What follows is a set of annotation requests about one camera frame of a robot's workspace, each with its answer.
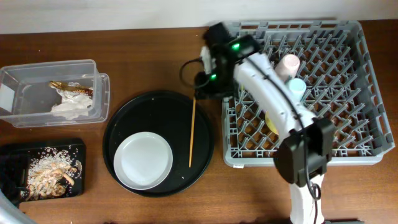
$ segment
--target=wooden stick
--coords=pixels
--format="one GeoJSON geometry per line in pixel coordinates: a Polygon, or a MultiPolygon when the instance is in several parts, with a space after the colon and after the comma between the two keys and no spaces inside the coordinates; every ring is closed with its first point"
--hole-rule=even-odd
{"type": "Polygon", "coordinates": [[[192,148],[193,148],[193,130],[195,127],[195,109],[196,109],[197,99],[193,97],[193,108],[192,108],[192,124],[191,124],[191,146],[189,148],[189,168],[191,168],[192,163],[192,148]]]}

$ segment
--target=round black tray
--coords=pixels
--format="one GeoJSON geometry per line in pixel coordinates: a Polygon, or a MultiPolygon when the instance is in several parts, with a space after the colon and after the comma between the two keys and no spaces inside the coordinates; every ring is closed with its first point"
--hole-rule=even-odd
{"type": "Polygon", "coordinates": [[[191,186],[206,170],[214,149],[211,123],[196,105],[192,166],[188,167],[192,103],[187,96],[172,91],[152,91],[137,96],[122,106],[105,130],[103,155],[112,177],[125,189],[146,197],[164,197],[191,186]],[[173,166],[166,179],[149,190],[134,190],[116,176],[113,158],[118,146],[128,136],[149,131],[162,136],[173,152],[173,166]]]}

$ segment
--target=wood grain surface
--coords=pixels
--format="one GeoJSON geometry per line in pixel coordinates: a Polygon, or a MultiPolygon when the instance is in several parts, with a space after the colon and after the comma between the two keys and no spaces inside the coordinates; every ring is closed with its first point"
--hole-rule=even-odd
{"type": "MultiPolygon", "coordinates": [[[[398,21],[363,21],[365,37],[393,134],[398,133],[398,21]]],[[[193,91],[178,80],[182,63],[198,56],[205,28],[112,30],[0,35],[0,67],[93,59],[111,82],[109,116],[150,90],[193,91]]],[[[0,121],[0,144],[82,138],[87,146],[85,193],[74,198],[24,202],[38,223],[253,223],[287,218],[288,185],[273,167],[228,167],[222,156],[221,103],[198,101],[213,123],[216,145],[204,175],[189,189],[146,198],[123,189],[102,155],[107,122],[54,128],[13,128],[0,121]]],[[[374,166],[330,167],[322,189],[327,220],[397,223],[398,150],[374,166]]]]}

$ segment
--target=white wall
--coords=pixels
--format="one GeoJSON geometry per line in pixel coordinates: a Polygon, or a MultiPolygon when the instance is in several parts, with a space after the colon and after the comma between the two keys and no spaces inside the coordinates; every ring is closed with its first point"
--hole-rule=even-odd
{"type": "Polygon", "coordinates": [[[0,0],[0,34],[196,27],[242,19],[397,18],[397,0],[0,0]]]}

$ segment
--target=gray plastic basket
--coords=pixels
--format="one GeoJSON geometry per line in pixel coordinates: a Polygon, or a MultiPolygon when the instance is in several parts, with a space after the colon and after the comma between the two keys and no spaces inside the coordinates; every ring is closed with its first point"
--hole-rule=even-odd
{"type": "MultiPolygon", "coordinates": [[[[395,144],[361,24],[357,21],[225,22],[234,37],[250,34],[271,63],[286,54],[301,60],[304,105],[330,118],[338,131],[330,165],[371,165],[395,144]]],[[[223,101],[224,161],[229,166],[273,166],[280,141],[264,112],[243,88],[223,101]]]]}

